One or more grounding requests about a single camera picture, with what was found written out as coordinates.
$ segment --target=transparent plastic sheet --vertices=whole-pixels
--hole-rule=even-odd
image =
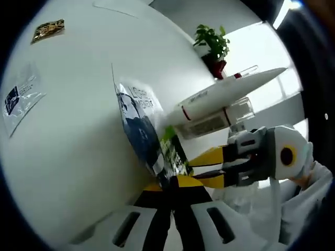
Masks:
[[[122,124],[138,158],[162,187],[171,176],[190,174],[192,168],[152,89],[133,79],[120,82],[115,92]]]
[[[231,163],[225,163],[226,167],[239,165],[247,159],[237,159]],[[229,207],[234,209],[236,212],[248,215],[253,211],[254,197],[259,191],[259,183],[254,182],[253,184],[245,187],[225,187],[223,189],[215,189],[213,192],[213,200],[221,200]]]
[[[2,114],[11,136],[28,111],[45,95],[36,65],[26,64],[2,86]]]

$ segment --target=label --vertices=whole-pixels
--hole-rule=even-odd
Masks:
[[[188,102],[188,103],[190,104],[190,103],[196,101],[196,100],[199,99],[199,98],[205,97],[205,96],[207,96],[207,94],[208,94],[208,90],[205,90],[205,91],[203,91],[203,92],[197,94],[196,96],[191,97],[191,98],[189,99],[189,102]]]
[[[4,80],[2,115],[11,136],[28,111],[45,95],[34,63],[28,63],[14,76]]]

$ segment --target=yellow stripe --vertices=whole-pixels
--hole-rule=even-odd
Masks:
[[[189,162],[189,165],[191,167],[197,167],[197,166],[210,166],[223,163],[224,156],[222,154],[222,147],[223,146],[213,147],[205,151],[202,155],[191,160]]]
[[[199,179],[205,187],[210,188],[223,188],[225,187],[224,175],[219,175],[213,178]]]
[[[178,175],[177,179],[178,179],[179,187],[202,187],[203,186],[203,184],[199,180],[189,177],[189,176]]]
[[[162,188],[156,183],[151,183],[150,185],[146,186],[143,190],[144,191],[160,192],[160,191],[162,191]]]

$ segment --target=robotic hand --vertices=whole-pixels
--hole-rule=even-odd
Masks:
[[[208,172],[195,178],[207,179],[220,173],[225,177],[224,187],[248,186],[269,177],[282,180],[307,175],[313,162],[312,149],[312,143],[289,126],[262,127],[230,137],[227,145],[210,149],[190,161],[190,165],[197,167],[222,163],[219,172]],[[237,159],[243,158],[248,160],[235,164]]]

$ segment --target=plastic bag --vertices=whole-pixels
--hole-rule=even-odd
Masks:
[[[35,64],[25,65],[2,86],[2,114],[11,136],[27,112],[45,95]]]
[[[186,155],[152,89],[138,81],[122,79],[115,85],[122,124],[138,158],[158,178],[162,187],[171,176],[188,175]]]

